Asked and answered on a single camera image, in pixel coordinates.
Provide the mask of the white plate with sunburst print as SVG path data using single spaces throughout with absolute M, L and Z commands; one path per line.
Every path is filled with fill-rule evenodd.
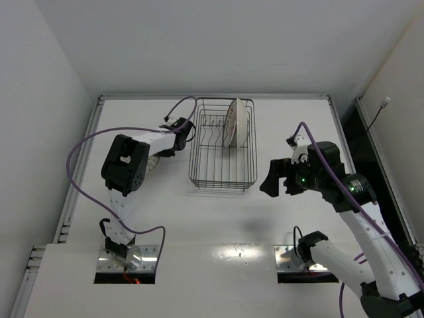
M 235 137 L 237 135 L 237 109 L 239 99 L 233 99 L 227 114 L 225 117 L 225 123 L 223 126 L 223 147 L 228 148 L 235 143 Z

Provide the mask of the white floral bowl plate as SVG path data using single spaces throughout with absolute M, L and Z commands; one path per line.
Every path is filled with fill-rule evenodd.
M 237 135 L 232 146 L 241 148 L 248 136 L 248 111 L 245 103 L 239 99 L 237 109 Z

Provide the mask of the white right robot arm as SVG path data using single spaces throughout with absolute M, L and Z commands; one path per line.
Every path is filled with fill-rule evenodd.
M 360 174 L 346 173 L 340 150 L 332 142 L 313 144 L 296 136 L 287 143 L 292 156 L 271 160 L 260 191 L 270 197 L 279 196 L 283 179 L 289 195 L 319 192 L 354 235 L 367 265 L 359 264 L 327 235 L 315 231 L 294 238 L 292 248 L 282 253 L 284 270 L 305 275 L 312 265 L 324 266 L 354 292 L 368 317 L 408 317 L 420 312 L 421 278 L 393 241 L 380 210 L 369 216 L 363 214 L 365 207 L 378 203 L 368 180 Z

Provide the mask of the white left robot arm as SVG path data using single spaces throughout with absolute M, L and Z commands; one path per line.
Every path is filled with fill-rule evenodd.
M 135 192 L 138 191 L 161 157 L 172 157 L 189 142 L 195 125 L 183 118 L 166 120 L 156 130 L 138 136 L 118 134 L 109 149 L 101 169 L 108 189 L 112 219 L 102 219 L 105 249 L 119 262 L 130 265 L 141 260 L 135 244 L 136 234 L 129 230 L 135 212 Z

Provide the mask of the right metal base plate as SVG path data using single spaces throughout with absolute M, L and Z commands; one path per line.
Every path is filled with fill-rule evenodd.
M 274 245 L 278 274 L 328 274 L 326 267 L 316 263 L 305 263 L 295 255 L 293 245 Z

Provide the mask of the metal base plate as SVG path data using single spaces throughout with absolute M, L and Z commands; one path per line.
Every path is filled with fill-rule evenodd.
M 293 245 L 274 245 L 278 274 L 328 274 L 326 267 L 316 263 L 305 263 L 295 255 Z
M 129 273 L 153 273 L 158 259 L 158 245 L 133 245 L 122 258 L 100 248 L 96 270 L 99 273 L 118 273 L 127 269 Z

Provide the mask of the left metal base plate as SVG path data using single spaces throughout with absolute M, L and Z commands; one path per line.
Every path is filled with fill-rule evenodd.
M 122 258 L 100 248 L 96 270 L 99 273 L 118 273 L 127 269 L 129 273 L 153 273 L 158 259 L 158 245 L 133 245 Z

